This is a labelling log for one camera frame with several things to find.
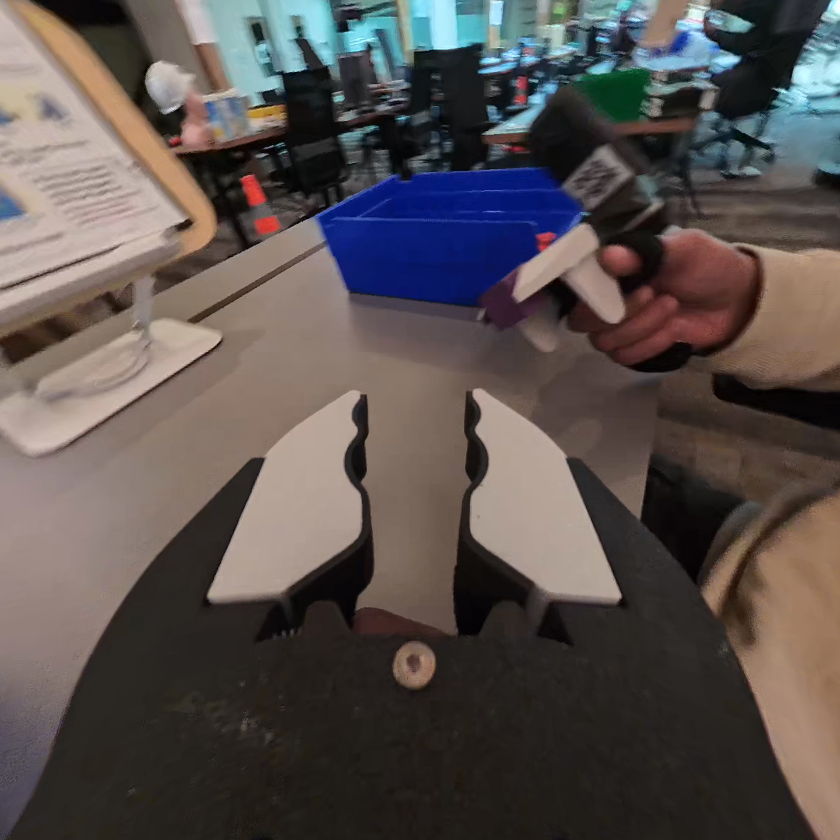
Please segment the wooden top office table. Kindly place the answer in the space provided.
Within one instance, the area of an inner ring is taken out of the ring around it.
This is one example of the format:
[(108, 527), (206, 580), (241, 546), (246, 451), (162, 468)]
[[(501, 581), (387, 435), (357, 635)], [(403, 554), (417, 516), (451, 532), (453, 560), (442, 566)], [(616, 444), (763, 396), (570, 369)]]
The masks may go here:
[[(342, 151), (340, 146), (340, 137), (346, 133), (354, 131), (361, 131), (363, 129), (393, 127), (396, 125), (396, 119), (405, 117), (407, 115), (406, 101), (397, 101), (395, 103), (387, 104), (384, 107), (378, 108), (374, 111), (364, 114), (357, 114), (355, 116), (343, 115), (337, 121), (337, 139), (335, 141), (336, 151), (333, 157), (336, 157)], [(264, 153), (275, 162), (275, 167), (278, 167), (282, 175), (281, 180), (286, 178), (290, 184), (297, 178), (295, 182), (298, 186), (302, 182), (298, 177), (299, 173), (295, 170), (292, 164), (292, 154), (288, 151), (287, 144), (287, 130), (285, 126), (268, 129), (265, 131), (250, 134), (248, 136), (218, 143), (199, 143), (196, 145), (189, 145), (180, 143), (177, 145), (171, 144), (171, 151), (182, 161), (188, 162), (188, 168), (196, 177), (200, 186), (211, 186), (210, 196), (213, 207), (217, 213), (219, 220), (224, 220), (231, 227), (235, 241), (238, 243), (238, 249), (246, 250), (259, 241), (262, 234), (254, 234), (253, 236), (246, 232), (243, 226), (243, 219), (249, 213), (248, 198), (245, 194), (245, 188), (240, 183), (239, 176), (245, 172), (246, 165), (253, 163), (253, 159), (257, 153)], [(283, 160), (280, 152), (286, 150), (288, 157), (288, 165), (284, 169)], [(223, 175), (227, 173), (233, 181), (228, 179), (225, 182)], [(315, 185), (314, 182), (310, 184), (311, 190), (319, 193), (322, 197), (324, 207), (330, 207), (332, 203), (339, 203), (344, 199), (343, 185), (346, 183), (348, 176), (344, 170), (336, 169), (337, 178), (331, 182), (324, 182), (323, 185)]]

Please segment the white and pink figure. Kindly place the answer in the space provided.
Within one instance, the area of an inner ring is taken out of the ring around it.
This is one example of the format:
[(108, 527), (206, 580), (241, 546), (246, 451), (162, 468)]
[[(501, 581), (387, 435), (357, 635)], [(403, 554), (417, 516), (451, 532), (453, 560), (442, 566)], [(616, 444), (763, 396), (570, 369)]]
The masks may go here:
[(160, 113), (158, 130), (170, 146), (192, 148), (215, 142), (207, 105), (195, 81), (192, 73), (165, 60), (153, 62), (145, 72), (145, 90)]

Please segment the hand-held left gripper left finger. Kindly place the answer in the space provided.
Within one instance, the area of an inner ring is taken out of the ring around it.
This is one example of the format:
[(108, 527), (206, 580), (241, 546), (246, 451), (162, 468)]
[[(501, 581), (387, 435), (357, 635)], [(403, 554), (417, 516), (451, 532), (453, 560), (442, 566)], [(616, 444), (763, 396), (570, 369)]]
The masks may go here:
[(371, 547), (367, 408), (365, 394), (348, 391), (267, 452), (207, 591), (211, 604), (291, 604), (318, 573)]

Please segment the person's right forearm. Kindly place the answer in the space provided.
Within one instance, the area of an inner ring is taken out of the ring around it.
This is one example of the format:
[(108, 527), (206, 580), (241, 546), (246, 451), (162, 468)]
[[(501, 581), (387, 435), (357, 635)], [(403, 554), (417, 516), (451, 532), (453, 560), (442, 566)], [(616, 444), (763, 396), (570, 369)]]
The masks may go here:
[(760, 389), (839, 391), (839, 253), (737, 245), (759, 269), (754, 314), (698, 365)]

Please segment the long wooden workshop table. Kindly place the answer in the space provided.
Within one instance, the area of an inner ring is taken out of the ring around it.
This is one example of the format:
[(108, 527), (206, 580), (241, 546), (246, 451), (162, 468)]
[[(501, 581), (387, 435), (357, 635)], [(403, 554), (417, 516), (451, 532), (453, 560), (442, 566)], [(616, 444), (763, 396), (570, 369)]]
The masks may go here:
[(580, 97), (552, 97), (544, 105), (529, 108), (482, 134), (487, 146), (531, 145), (548, 140), (551, 129), (562, 128), (559, 118), (567, 118), (570, 128), (579, 130), (581, 139), (613, 142), (632, 138), (691, 134), (702, 112), (677, 117), (613, 122)]

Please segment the person's black pants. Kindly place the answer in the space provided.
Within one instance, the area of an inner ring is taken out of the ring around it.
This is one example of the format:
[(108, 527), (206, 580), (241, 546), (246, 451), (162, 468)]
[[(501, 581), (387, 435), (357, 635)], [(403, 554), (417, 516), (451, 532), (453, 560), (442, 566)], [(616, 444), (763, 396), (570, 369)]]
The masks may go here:
[(693, 582), (701, 583), (760, 505), (709, 485), (662, 455), (648, 465), (641, 521)]

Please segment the green plastic crate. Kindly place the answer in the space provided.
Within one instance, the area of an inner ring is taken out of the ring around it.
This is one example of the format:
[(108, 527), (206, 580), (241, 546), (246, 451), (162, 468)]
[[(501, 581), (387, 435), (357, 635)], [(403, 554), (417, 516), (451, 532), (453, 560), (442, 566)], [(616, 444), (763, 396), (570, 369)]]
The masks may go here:
[(581, 76), (573, 88), (603, 117), (614, 123), (641, 119), (647, 98), (650, 70), (625, 68)]

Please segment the cardboard box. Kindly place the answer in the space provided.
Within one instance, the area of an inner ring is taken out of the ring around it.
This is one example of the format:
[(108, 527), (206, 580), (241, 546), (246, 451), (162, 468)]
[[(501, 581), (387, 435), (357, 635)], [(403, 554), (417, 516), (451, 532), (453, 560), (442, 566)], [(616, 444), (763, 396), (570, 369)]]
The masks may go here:
[(646, 119), (677, 119), (698, 114), (705, 109), (708, 91), (699, 87), (676, 87), (651, 91), (641, 106)]

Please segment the blue plastic bin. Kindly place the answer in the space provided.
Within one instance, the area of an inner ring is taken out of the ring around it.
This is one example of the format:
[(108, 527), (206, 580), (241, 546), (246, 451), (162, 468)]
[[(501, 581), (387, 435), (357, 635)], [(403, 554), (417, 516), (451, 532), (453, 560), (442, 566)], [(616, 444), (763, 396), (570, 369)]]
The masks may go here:
[(583, 206), (544, 170), (391, 176), (317, 219), (348, 292), (474, 307)]

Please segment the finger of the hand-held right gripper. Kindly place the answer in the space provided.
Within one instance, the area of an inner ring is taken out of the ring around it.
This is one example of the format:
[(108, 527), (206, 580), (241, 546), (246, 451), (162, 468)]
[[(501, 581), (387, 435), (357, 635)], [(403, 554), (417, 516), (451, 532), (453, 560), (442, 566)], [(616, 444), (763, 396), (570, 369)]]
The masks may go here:
[(599, 248), (600, 240), (594, 228), (589, 224), (577, 224), (516, 269), (511, 298), (516, 303), (523, 303), (554, 280), (594, 258)]
[(550, 354), (560, 344), (561, 318), (556, 308), (539, 308), (521, 321), (521, 334), (538, 352)]

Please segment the person's right hand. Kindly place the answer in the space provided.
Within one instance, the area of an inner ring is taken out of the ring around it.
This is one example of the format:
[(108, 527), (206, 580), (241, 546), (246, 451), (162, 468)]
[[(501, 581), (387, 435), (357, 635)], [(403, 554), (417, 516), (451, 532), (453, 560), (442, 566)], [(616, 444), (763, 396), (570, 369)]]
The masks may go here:
[(725, 347), (758, 305), (760, 271), (751, 255), (695, 229), (659, 241), (658, 273), (625, 299), (624, 320), (609, 324), (581, 302), (566, 321), (623, 366), (647, 363), (677, 343), (699, 352)]

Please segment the printed instruction sheet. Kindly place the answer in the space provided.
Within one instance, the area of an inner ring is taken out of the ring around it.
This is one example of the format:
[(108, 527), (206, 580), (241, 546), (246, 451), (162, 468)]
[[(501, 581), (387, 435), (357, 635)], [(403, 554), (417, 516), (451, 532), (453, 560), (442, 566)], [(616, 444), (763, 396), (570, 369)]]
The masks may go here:
[(2, 288), (185, 221), (2, 2)]

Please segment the purple wooden cube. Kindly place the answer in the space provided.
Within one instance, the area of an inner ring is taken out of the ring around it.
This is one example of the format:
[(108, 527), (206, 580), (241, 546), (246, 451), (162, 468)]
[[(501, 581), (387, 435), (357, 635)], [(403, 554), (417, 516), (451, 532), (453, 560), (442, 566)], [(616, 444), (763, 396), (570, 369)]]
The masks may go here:
[(513, 293), (520, 274), (520, 268), (511, 271), (483, 292), (478, 299), (484, 320), (498, 330), (511, 329), (530, 319), (542, 310), (548, 301), (540, 291), (523, 301), (515, 300)]

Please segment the white and wooden book stand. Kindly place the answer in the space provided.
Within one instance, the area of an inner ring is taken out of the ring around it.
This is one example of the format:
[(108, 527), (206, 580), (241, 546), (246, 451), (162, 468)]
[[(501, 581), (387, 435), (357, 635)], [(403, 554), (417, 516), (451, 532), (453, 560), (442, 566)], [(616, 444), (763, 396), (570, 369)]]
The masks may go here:
[(52, 454), (211, 353), (222, 334), (153, 317), (154, 274), (215, 237), (216, 214), (201, 187), (87, 42), (31, 2), (5, 2), (77, 86), (186, 221), (15, 286), (1, 286), (2, 337), (101, 294), (133, 289), (130, 328), (39, 381), (26, 381), (2, 351), (2, 437), (28, 456)]

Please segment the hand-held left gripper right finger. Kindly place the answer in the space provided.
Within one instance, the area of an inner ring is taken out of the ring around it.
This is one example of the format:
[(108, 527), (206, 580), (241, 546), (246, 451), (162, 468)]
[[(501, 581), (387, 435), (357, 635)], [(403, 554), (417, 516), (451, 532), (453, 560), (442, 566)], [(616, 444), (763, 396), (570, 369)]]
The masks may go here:
[(458, 603), (619, 605), (620, 587), (562, 448), (480, 388), (466, 394), (465, 437)]

